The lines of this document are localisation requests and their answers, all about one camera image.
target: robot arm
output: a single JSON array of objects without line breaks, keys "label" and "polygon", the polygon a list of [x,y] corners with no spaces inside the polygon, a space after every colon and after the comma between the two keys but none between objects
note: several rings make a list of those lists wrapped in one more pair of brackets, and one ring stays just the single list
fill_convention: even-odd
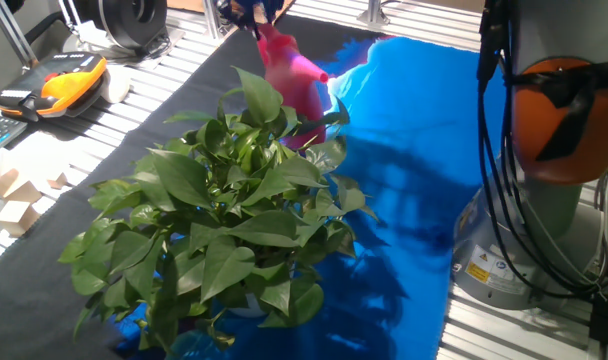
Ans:
[{"label": "robot arm", "polygon": [[284,6],[284,0],[218,0],[217,9],[222,17],[242,30],[251,30],[259,39],[255,9],[261,8],[266,21],[272,23],[275,14]]}]

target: white plastic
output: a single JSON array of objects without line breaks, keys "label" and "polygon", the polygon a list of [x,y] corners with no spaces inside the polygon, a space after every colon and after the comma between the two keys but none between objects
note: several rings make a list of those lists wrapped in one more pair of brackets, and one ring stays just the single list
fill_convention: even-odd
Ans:
[{"label": "white plastic", "polygon": [[106,68],[102,97],[111,104],[120,103],[131,89],[131,77],[121,66]]}]

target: orange robot part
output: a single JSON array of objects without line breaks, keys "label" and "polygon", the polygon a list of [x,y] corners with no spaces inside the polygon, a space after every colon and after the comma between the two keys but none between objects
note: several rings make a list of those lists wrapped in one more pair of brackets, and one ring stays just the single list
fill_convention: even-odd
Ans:
[{"label": "orange robot part", "polygon": [[[570,58],[550,59],[524,74],[568,70],[589,63]],[[515,86],[513,93],[513,146],[524,172],[555,184],[582,184],[599,178],[608,169],[608,88],[595,92],[595,101],[584,134],[569,156],[536,160],[568,112],[556,108],[538,85]]]}]

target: pink plush toy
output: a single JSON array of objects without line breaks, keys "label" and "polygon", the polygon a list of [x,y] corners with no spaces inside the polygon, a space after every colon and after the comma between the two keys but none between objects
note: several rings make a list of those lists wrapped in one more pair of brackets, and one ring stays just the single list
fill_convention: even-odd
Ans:
[{"label": "pink plush toy", "polygon": [[[326,84],[328,74],[300,54],[293,36],[281,34],[271,24],[260,25],[259,32],[262,37],[257,46],[266,67],[266,81],[282,94],[284,105],[295,108],[298,114],[305,115],[311,121],[319,120],[324,110],[315,81]],[[324,127],[319,127],[285,139],[285,145],[298,149],[315,135],[318,136],[311,144],[326,140]]]}]

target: blue cloth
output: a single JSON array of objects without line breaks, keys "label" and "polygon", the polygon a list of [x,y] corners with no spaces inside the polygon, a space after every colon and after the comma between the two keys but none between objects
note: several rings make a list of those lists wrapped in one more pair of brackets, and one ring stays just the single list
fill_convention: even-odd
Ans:
[{"label": "blue cloth", "polygon": [[[367,50],[366,64],[355,66]],[[406,38],[353,41],[336,55],[337,61],[318,65],[338,76],[320,87],[322,94],[340,98],[351,115],[348,156],[338,171],[372,196],[367,204],[381,222],[349,216],[358,259],[337,255],[318,265],[325,306],[310,323],[260,330],[261,320],[233,316],[223,324],[237,335],[230,350],[221,354],[188,333],[176,344],[182,359],[435,358],[453,224],[481,183],[478,55]],[[486,100],[497,147],[504,104],[498,77]]]}]

